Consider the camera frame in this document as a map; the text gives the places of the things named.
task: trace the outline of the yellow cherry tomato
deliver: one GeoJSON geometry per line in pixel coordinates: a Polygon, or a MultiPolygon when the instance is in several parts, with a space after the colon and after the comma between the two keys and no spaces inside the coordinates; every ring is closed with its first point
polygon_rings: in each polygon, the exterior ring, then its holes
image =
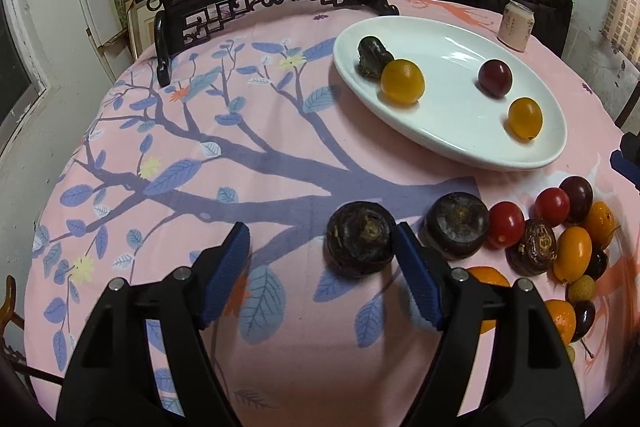
{"type": "Polygon", "coordinates": [[[554,274],[562,283],[580,279],[591,260],[591,237],[582,227],[570,227],[558,239],[554,274]]]}
{"type": "Polygon", "coordinates": [[[424,93],[422,71],[410,60],[398,58],[389,62],[380,77],[382,92],[392,102],[410,105],[424,93]]]}
{"type": "Polygon", "coordinates": [[[521,140],[533,140],[542,129],[542,111],[535,100],[519,98],[509,108],[509,127],[521,140]]]}
{"type": "Polygon", "coordinates": [[[589,232],[594,245],[607,248],[616,231],[616,218],[606,203],[596,201],[591,205],[582,227],[589,232]]]}

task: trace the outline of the orange flower print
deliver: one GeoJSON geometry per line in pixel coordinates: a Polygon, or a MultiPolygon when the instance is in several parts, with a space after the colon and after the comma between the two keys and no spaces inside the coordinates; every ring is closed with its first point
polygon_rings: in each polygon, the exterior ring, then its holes
{"type": "Polygon", "coordinates": [[[178,89],[174,93],[172,93],[171,98],[169,99],[171,102],[177,102],[178,100],[182,100],[187,93],[189,92],[189,86],[183,87],[182,89],[178,89]]]}
{"type": "Polygon", "coordinates": [[[226,306],[224,311],[222,312],[225,317],[229,315],[233,315],[234,317],[238,317],[240,314],[240,308],[242,307],[242,303],[248,297],[251,297],[251,292],[246,289],[246,282],[248,278],[245,276],[238,277],[236,281],[236,285],[231,290],[229,295],[229,300],[226,302],[226,306]]]}

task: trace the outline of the yellow flower print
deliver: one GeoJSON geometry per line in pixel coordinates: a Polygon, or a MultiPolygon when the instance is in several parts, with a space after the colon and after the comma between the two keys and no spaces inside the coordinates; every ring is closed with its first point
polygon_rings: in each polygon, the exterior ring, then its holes
{"type": "Polygon", "coordinates": [[[306,58],[302,55],[293,55],[292,57],[283,58],[280,61],[280,67],[284,69],[299,68],[306,64],[306,58]]]}
{"type": "Polygon", "coordinates": [[[145,180],[150,180],[156,174],[158,174],[158,169],[160,168],[160,158],[154,158],[153,156],[149,156],[146,160],[142,162],[140,165],[140,177],[145,180]]]}
{"type": "Polygon", "coordinates": [[[94,259],[89,256],[78,257],[71,268],[71,279],[76,284],[91,282],[91,274],[94,272],[94,259]]]}

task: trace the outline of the red cherry tomato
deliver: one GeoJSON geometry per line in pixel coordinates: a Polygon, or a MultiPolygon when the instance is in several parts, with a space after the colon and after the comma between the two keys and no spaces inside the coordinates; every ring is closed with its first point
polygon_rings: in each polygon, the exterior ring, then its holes
{"type": "Polygon", "coordinates": [[[569,196],[562,188],[546,188],[536,198],[534,210],[540,219],[544,219],[551,227],[564,223],[569,215],[569,196]]]}
{"type": "Polygon", "coordinates": [[[489,210],[489,233],[487,239],[495,248],[515,245],[524,233],[524,216],[517,204],[501,201],[489,210]]]}

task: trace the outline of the blue gripper pad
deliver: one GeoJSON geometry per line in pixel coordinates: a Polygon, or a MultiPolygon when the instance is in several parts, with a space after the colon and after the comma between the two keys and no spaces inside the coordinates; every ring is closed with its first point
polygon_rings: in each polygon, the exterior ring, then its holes
{"type": "Polygon", "coordinates": [[[222,315],[229,294],[249,256],[250,241],[249,228],[244,223],[239,223],[239,226],[234,227],[219,247],[224,251],[204,289],[204,302],[200,313],[200,320],[204,327],[209,326],[222,315]]]}
{"type": "Polygon", "coordinates": [[[444,314],[440,302],[440,288],[420,256],[418,243],[409,227],[398,225],[391,232],[392,249],[420,315],[436,329],[442,327],[444,314]]]}

